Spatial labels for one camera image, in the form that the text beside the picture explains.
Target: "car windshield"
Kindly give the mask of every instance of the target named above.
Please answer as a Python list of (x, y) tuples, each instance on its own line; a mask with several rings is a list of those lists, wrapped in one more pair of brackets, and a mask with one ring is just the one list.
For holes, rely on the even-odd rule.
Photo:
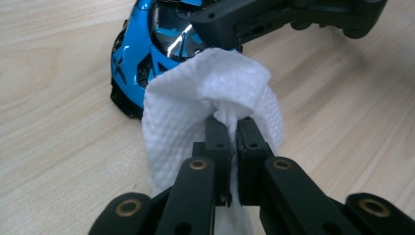
[(188, 17), (194, 8), (183, 3), (158, 1), (151, 14), (153, 43), (168, 58), (182, 62), (206, 49)]

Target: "blue toy car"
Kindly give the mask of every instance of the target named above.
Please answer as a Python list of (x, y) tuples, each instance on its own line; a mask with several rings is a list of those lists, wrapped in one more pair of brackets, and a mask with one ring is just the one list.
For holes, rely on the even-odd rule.
[(141, 118), (148, 83), (206, 49), (188, 21), (202, 7), (202, 0), (138, 0), (134, 5), (111, 55), (111, 98), (126, 115)]

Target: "wood grain surface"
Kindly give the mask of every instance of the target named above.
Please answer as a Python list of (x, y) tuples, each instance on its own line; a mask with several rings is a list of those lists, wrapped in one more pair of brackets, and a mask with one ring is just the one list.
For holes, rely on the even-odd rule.
[[(0, 1), (0, 234), (86, 234), (114, 197), (151, 194), (141, 123), (110, 99), (111, 48), (134, 3)], [(279, 154), (334, 199), (369, 192), (412, 218), (414, 12), (390, 1), (359, 40), (285, 26), (244, 48), (273, 74)]]

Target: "white wipe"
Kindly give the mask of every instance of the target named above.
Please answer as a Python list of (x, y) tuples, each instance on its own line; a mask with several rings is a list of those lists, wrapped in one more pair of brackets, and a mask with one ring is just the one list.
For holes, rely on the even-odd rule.
[[(260, 63), (221, 49), (207, 49), (147, 87), (143, 133), (154, 194), (170, 187), (193, 142), (205, 141), (205, 119), (224, 123), (235, 146), (237, 120), (254, 118), (274, 154), (283, 139), (278, 101), (268, 87), (270, 72)], [(232, 161), (232, 207), (216, 208), (215, 233), (253, 234), (248, 214), (238, 201), (236, 157)]]

